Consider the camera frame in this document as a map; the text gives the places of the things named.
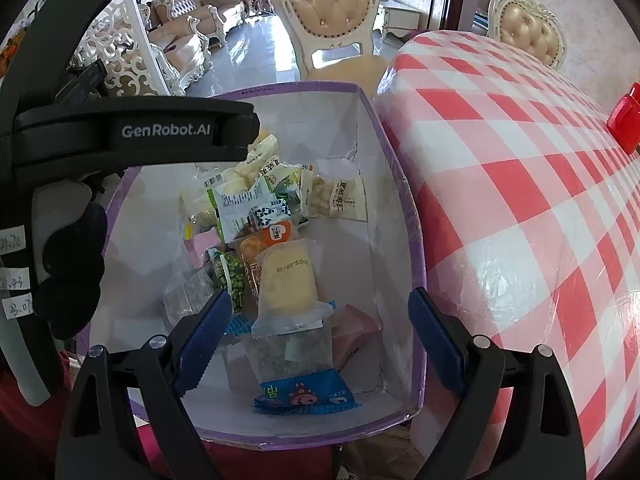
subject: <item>table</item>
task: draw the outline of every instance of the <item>table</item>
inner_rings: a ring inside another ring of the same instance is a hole
[[[417,36],[379,91],[420,213],[430,294],[504,348],[551,346],[593,479],[639,414],[640,157],[566,78],[474,34]],[[428,372],[412,427],[423,453],[455,406],[437,383]],[[502,392],[478,466],[506,419]]]

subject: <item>pink wrapper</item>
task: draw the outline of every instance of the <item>pink wrapper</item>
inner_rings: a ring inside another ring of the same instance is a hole
[[[349,357],[382,329],[371,317],[350,304],[336,310],[329,322],[336,370],[340,370]]]

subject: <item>red object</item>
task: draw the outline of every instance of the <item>red object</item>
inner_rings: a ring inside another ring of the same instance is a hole
[[[11,426],[26,437],[36,460],[51,463],[56,458],[62,418],[71,393],[69,358],[61,352],[60,360],[65,369],[63,386],[57,394],[36,408],[24,400],[15,378],[8,372],[0,372],[0,416],[4,416]]]
[[[607,120],[607,128],[627,155],[640,142],[640,84],[634,83],[631,92],[622,96]]]
[[[11,374],[0,372],[0,437],[5,438],[8,429],[14,444],[19,443],[17,462],[29,461],[42,471],[53,471],[62,418],[71,392],[69,359],[64,352],[60,353],[60,360],[65,369],[64,384],[57,394],[38,407],[25,402]],[[152,470],[170,478],[151,426],[138,428],[138,435]],[[213,442],[203,444],[226,480],[330,480],[335,477],[332,446],[267,452]]]

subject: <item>cartoon character print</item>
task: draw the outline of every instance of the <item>cartoon character print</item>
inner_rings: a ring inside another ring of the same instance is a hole
[[[318,396],[309,390],[305,383],[296,383],[296,389],[292,394],[289,394],[291,397],[291,403],[295,406],[314,404],[318,402]]]

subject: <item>yellow snack bag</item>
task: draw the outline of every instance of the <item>yellow snack bag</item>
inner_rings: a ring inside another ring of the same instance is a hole
[[[262,272],[254,338],[308,330],[333,313],[318,300],[308,245],[306,238],[283,242],[257,257]]]

